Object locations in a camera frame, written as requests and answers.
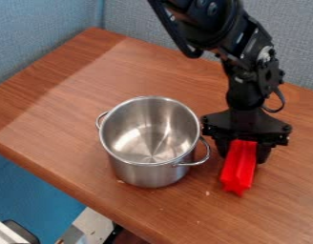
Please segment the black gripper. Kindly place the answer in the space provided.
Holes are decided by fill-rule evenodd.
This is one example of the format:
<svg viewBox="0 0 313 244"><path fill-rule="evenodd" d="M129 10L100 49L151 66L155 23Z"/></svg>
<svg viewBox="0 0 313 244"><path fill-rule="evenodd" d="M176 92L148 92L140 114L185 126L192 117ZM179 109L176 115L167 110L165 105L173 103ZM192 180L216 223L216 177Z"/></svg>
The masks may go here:
<svg viewBox="0 0 313 244"><path fill-rule="evenodd" d="M227 109L200 116L201 134L211 136L220 157L226 157L232 139L254 141L255 162L266 162L275 145L286 146L291 126L268 116L260 109Z"/></svg>

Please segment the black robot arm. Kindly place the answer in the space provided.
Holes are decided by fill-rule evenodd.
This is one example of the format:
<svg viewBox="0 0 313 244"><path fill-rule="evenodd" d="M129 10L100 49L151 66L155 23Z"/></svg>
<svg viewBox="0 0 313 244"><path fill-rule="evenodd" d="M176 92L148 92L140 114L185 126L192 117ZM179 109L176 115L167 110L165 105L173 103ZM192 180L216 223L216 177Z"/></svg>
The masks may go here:
<svg viewBox="0 0 313 244"><path fill-rule="evenodd" d="M247 14L242 0L146 0L181 53L196 59L209 51L227 77L227 109L200 117L201 133L215 140L219 155L228 155L235 139L255 143L255 162L266 162L275 146L285 146L291 126L271 117L279 109L266 100L283 95L285 72L275 58L272 39Z"/></svg>

